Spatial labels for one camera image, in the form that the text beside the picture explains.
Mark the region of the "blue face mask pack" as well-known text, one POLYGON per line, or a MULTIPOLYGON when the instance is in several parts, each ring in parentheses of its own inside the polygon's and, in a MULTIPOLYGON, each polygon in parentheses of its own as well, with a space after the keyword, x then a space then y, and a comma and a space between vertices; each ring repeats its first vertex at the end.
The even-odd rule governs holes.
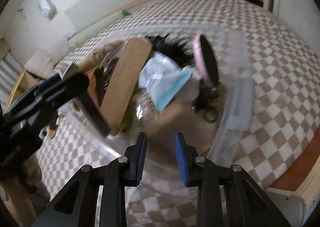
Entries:
POLYGON ((168 56, 152 51, 139 74, 138 87, 146 90, 157 111, 163 111, 193 72, 193 68, 181 68, 168 56))

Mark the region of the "white hanging bag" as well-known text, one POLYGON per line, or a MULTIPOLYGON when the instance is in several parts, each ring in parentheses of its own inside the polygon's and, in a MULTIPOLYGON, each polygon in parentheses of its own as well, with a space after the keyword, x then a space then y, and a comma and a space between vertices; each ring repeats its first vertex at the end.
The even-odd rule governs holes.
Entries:
POLYGON ((51 0, 37 0, 37 5, 44 17, 48 18, 49 20, 52 20, 55 17, 56 7, 51 0))

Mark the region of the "wooden bedside shelf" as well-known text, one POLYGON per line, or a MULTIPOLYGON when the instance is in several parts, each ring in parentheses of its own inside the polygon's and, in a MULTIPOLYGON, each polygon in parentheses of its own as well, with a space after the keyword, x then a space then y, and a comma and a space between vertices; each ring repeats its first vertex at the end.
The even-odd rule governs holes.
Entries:
POLYGON ((38 82, 39 80, 31 73, 29 73, 27 70, 23 70, 16 80, 14 87, 12 88, 5 109, 7 109, 15 100, 17 100, 22 94, 24 94, 38 82))

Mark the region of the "checkered bed sheet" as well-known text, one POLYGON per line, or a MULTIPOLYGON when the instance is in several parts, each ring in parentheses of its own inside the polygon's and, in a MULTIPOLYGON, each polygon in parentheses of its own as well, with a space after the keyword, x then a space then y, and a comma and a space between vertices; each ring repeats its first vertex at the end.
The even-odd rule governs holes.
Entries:
MULTIPOLYGON (((244 0, 165 0, 103 30, 69 54, 80 61, 97 42, 129 28, 183 23, 217 23, 245 33, 255 81, 253 123, 242 135, 234 162, 263 188, 303 154, 319 127, 319 57, 286 26, 244 0)), ((43 182, 53 198, 83 164, 108 164, 115 157, 90 147, 60 119, 57 134, 37 153, 43 182)), ((177 181, 155 181, 126 189, 128 226, 194 226, 196 189, 177 181)))

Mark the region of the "fluffy white pillow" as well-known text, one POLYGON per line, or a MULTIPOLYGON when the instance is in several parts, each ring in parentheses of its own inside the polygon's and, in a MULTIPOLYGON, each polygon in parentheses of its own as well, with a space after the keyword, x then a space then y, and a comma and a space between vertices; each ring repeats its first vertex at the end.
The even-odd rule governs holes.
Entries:
POLYGON ((41 79, 49 78, 54 73, 52 56, 48 51, 38 50, 25 63, 24 69, 41 79))

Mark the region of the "clear plastic storage bin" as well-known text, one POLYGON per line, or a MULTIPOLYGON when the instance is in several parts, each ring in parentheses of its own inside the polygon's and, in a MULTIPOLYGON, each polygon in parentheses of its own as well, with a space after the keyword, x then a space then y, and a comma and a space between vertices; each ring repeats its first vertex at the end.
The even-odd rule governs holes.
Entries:
POLYGON ((192 141, 197 133, 208 132, 209 142, 199 149, 200 153, 217 165, 231 165, 253 117, 254 81, 245 34, 216 24, 149 25, 113 32, 96 47, 142 36, 185 44, 196 60, 180 68, 163 51, 152 52, 137 81, 141 97, 134 102, 135 126, 149 132, 173 100, 189 104, 199 101, 204 106, 205 95, 211 95, 217 122, 208 119, 201 109, 200 129, 187 128, 183 134, 192 141))

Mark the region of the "grey curtain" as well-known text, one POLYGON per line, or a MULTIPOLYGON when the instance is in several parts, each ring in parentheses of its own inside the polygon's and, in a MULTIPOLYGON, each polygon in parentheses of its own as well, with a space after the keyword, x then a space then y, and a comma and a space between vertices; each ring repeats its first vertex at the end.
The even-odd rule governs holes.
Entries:
POLYGON ((11 54, 10 51, 4 55, 0 64, 0 100, 4 110, 11 91, 23 70, 23 66, 11 54))

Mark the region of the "square cork coaster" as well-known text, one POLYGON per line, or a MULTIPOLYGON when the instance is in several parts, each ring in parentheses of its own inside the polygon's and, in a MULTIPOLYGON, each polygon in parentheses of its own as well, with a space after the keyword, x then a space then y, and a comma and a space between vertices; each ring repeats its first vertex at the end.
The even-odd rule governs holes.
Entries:
POLYGON ((121 132, 127 107, 151 49, 148 40, 131 38, 120 53, 100 107, 110 134, 114 136, 121 132))

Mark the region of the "pink round mirror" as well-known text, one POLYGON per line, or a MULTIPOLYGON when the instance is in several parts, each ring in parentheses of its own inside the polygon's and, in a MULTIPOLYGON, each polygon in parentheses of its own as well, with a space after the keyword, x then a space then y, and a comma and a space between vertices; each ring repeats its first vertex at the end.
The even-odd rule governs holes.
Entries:
POLYGON ((219 71, 214 51, 204 35, 193 38, 193 56, 199 75, 208 87, 219 85, 219 71))

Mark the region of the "white roller cabinet door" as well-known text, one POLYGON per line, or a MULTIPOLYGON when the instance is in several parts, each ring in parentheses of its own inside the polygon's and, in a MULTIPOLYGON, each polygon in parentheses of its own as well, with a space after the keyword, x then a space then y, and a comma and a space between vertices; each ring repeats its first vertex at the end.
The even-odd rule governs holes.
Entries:
POLYGON ((273 14, 319 52, 319 9, 313 0, 273 0, 273 14))

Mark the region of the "green long bolster pillow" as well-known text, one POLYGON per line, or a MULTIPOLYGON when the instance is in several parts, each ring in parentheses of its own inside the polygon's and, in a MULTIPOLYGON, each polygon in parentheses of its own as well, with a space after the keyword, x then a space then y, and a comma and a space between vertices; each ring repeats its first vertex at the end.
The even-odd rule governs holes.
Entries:
POLYGON ((96 34, 100 33, 101 31, 109 28, 113 24, 116 24, 118 21, 124 19, 125 17, 129 16, 130 13, 127 10, 119 10, 115 13, 112 13, 97 22, 92 23, 91 25, 87 26, 81 32, 75 34, 71 39, 69 39, 66 43, 67 48, 75 49, 78 46, 82 45, 88 39, 91 39, 96 34))

